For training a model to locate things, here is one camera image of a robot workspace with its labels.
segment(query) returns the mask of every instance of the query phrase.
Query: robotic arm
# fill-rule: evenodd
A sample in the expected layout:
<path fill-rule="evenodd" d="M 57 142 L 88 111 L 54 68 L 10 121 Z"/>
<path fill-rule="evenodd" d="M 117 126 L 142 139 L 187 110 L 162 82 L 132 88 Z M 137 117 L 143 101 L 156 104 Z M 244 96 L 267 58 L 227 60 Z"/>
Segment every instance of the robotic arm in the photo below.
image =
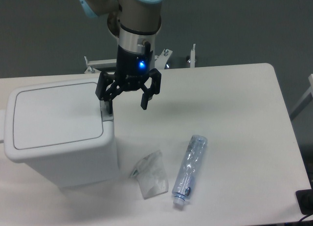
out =
<path fill-rule="evenodd" d="M 116 71 L 113 75 L 101 72 L 95 92 L 99 100 L 109 104 L 109 113 L 112 113 L 112 100 L 123 91 L 142 89 L 141 107 L 144 110 L 152 96 L 160 92 L 161 73 L 154 68 L 154 49 L 161 26 L 162 1 L 80 0 L 87 16 L 110 13 L 118 24 Z M 152 83 L 147 88 L 145 82 L 150 77 Z"/>

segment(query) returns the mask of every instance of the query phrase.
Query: bottle cap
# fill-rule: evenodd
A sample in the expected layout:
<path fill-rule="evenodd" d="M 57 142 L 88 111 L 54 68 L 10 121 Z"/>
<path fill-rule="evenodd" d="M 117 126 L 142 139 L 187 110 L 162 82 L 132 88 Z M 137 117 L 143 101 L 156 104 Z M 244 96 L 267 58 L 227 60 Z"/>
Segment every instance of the bottle cap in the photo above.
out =
<path fill-rule="evenodd" d="M 184 206 L 184 204 L 185 204 L 185 200 L 182 199 L 182 198 L 174 197 L 173 203 L 174 203 L 175 205 L 177 205 L 177 206 L 182 207 L 182 206 Z"/>

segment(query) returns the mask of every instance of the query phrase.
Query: blue led light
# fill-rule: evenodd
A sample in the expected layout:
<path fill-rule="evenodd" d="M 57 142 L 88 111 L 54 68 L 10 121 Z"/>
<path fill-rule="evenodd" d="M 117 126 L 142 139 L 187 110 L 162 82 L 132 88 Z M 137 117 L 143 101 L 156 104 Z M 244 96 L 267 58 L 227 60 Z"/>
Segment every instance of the blue led light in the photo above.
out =
<path fill-rule="evenodd" d="M 146 64 L 144 61 L 140 61 L 139 62 L 139 69 L 145 69 L 146 68 Z"/>

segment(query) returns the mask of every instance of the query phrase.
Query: crumpled plastic bag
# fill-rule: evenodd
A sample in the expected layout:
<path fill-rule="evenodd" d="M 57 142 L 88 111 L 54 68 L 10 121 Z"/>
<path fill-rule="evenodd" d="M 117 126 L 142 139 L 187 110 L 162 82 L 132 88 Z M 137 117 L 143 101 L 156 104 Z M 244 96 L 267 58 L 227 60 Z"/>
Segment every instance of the crumpled plastic bag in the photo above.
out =
<path fill-rule="evenodd" d="M 168 179 L 160 150 L 141 159 L 132 171 L 136 177 L 144 199 L 168 192 Z"/>

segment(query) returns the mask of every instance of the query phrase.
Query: clear plastic bottle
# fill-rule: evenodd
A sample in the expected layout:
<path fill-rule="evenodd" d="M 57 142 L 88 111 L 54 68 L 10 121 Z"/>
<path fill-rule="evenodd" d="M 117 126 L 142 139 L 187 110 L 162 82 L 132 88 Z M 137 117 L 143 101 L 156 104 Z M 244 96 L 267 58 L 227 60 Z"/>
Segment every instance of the clear plastic bottle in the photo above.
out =
<path fill-rule="evenodd" d="M 205 137 L 198 135 L 191 137 L 172 190 L 175 205 L 182 207 L 185 200 L 190 199 L 190 195 L 195 187 L 195 178 L 206 147 L 207 139 Z"/>

